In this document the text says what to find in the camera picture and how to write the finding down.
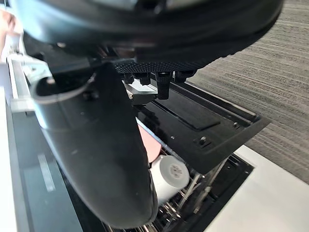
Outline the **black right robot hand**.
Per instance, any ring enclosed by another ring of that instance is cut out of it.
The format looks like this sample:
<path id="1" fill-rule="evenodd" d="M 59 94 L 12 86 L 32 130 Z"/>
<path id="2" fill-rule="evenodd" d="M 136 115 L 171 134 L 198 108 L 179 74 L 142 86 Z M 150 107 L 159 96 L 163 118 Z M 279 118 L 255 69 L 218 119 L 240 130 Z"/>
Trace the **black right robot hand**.
<path id="1" fill-rule="evenodd" d="M 150 226 L 172 183 L 189 187 L 165 231 L 189 229 L 228 157 L 269 121 L 189 86 L 261 39 L 281 0 L 11 0 L 27 54 L 49 77 L 34 111 L 83 203 L 116 229 Z"/>

